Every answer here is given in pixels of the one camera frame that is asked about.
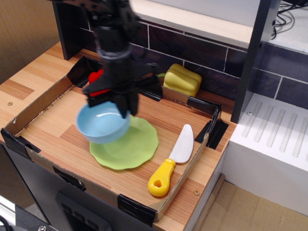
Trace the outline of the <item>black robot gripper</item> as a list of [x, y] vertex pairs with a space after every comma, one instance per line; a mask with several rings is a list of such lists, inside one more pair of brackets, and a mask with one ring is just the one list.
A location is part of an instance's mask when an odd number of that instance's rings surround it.
[[[99, 52], [104, 73], [95, 82], [84, 88], [83, 93], [88, 97], [90, 107], [106, 101], [116, 104], [122, 118], [138, 112], [139, 90], [158, 83], [155, 63], [142, 63], [127, 53]], [[90, 93], [110, 89], [109, 92], [96, 97]]]

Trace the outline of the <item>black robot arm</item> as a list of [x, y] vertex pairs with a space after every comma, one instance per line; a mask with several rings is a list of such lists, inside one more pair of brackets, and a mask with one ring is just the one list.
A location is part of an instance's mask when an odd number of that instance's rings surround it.
[[115, 103], [122, 117], [136, 115], [139, 90], [158, 81], [157, 64], [141, 63], [133, 57], [133, 43], [138, 40], [140, 18], [128, 0], [54, 0], [54, 4], [82, 9], [94, 32], [96, 52], [103, 73], [84, 87], [89, 107], [104, 102]]

